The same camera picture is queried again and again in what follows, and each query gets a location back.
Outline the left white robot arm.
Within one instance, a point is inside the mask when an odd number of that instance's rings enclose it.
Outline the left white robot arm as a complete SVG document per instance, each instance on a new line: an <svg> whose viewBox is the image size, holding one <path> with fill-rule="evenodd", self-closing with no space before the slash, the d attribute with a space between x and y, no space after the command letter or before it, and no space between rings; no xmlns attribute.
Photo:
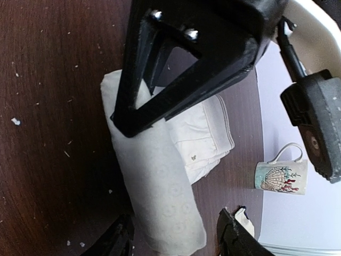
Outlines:
<svg viewBox="0 0 341 256"><path fill-rule="evenodd" d="M273 39L293 75L301 63L340 75L339 26L313 1L132 1L110 119L129 138L171 119L243 80ZM141 82L153 92L176 47L196 62L138 106Z"/></svg>

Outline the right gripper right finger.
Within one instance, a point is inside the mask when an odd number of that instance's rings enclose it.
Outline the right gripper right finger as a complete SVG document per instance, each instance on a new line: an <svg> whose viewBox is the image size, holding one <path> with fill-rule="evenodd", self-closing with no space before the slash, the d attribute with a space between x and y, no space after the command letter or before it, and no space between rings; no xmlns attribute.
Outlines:
<svg viewBox="0 0 341 256"><path fill-rule="evenodd" d="M222 256L274 256L223 208L217 221L217 240Z"/></svg>

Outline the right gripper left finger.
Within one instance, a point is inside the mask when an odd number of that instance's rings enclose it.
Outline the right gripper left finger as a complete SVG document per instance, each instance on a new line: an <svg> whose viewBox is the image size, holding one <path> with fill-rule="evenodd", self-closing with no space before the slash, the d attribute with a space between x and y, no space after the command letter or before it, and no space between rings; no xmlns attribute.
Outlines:
<svg viewBox="0 0 341 256"><path fill-rule="evenodd" d="M133 240L132 218L122 214L82 256L131 256Z"/></svg>

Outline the cream underwear navy trim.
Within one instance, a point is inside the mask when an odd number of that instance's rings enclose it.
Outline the cream underwear navy trim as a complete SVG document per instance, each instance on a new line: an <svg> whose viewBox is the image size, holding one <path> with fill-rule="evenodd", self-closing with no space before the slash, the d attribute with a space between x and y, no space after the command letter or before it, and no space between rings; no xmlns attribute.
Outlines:
<svg viewBox="0 0 341 256"><path fill-rule="evenodd" d="M234 218L245 228L246 231L254 238L255 227L251 220L247 217L246 207L241 206L239 210L234 214Z"/></svg>

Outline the cream boxer underwear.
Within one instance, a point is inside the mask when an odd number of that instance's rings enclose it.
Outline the cream boxer underwear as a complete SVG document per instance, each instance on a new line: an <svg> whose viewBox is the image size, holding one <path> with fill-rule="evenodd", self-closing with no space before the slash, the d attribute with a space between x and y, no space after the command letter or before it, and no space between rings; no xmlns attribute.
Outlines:
<svg viewBox="0 0 341 256"><path fill-rule="evenodd" d="M106 74L101 95L137 222L154 251L192 255L205 247L207 240L192 185L234 148L225 102L214 95L127 138L110 119L120 77L120 70Z"/></svg>

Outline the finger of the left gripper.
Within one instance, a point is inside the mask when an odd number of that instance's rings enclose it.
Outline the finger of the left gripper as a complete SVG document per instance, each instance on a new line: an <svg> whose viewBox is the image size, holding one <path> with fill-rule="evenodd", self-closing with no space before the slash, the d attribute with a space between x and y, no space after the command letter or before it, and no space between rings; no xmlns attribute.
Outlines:
<svg viewBox="0 0 341 256"><path fill-rule="evenodd" d="M287 1L132 1L111 120L126 137L248 76Z"/></svg>

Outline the white patterned ceramic mug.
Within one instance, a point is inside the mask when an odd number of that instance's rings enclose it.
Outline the white patterned ceramic mug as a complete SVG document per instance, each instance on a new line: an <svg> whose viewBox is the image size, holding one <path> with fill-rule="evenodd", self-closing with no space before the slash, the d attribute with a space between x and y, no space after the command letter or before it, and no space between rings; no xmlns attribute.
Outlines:
<svg viewBox="0 0 341 256"><path fill-rule="evenodd" d="M291 147L299 149L299 157L295 160L280 161L281 155ZM305 195L307 174L308 161L303 158L303 149L299 144L291 142L285 145L274 159L257 163L254 186L256 189L276 193Z"/></svg>

